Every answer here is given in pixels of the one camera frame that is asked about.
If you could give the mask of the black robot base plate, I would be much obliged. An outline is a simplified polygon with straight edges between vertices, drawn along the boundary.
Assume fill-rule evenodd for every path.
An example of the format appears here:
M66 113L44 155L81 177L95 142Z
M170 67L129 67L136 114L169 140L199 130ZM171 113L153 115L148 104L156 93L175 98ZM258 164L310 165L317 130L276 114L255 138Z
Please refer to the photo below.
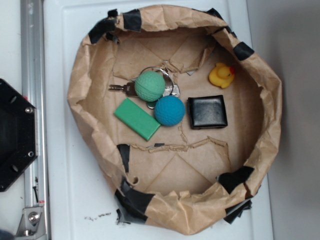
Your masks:
M0 191L7 191L36 157L36 108L1 79Z

